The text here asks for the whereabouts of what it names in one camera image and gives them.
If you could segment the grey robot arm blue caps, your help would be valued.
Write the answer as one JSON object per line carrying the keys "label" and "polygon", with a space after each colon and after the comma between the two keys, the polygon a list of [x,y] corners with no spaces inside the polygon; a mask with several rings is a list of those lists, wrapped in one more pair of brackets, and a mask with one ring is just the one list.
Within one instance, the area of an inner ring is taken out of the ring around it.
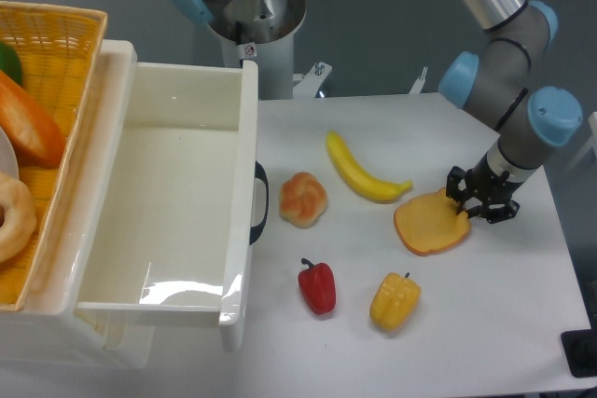
{"label": "grey robot arm blue caps", "polygon": [[530,91],[524,85],[558,32],[551,7],[530,0],[464,2],[488,43],[480,54],[461,53],[438,91],[499,137],[474,168],[451,169],[446,195],[468,216],[495,224],[516,216],[515,191],[570,141],[583,114],[565,89]]}

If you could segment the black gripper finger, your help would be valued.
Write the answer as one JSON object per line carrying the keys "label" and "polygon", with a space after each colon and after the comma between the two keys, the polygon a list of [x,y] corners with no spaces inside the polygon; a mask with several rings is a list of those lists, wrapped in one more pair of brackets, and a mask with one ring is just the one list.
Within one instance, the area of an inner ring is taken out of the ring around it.
{"label": "black gripper finger", "polygon": [[453,166],[447,175],[446,196],[457,203],[458,213],[465,209],[465,203],[468,201],[466,174],[467,171],[464,169]]}
{"label": "black gripper finger", "polygon": [[469,218],[479,217],[485,219],[489,224],[497,224],[516,216],[520,204],[511,199],[508,203],[481,203],[466,210]]}

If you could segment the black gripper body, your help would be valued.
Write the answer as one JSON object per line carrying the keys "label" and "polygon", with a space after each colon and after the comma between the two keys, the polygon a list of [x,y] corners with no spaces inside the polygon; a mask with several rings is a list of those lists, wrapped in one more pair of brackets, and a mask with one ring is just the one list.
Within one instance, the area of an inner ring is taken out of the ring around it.
{"label": "black gripper body", "polygon": [[509,182],[493,172],[487,163],[478,163],[465,174],[466,190],[470,198],[484,204],[506,204],[518,189],[517,183]]}

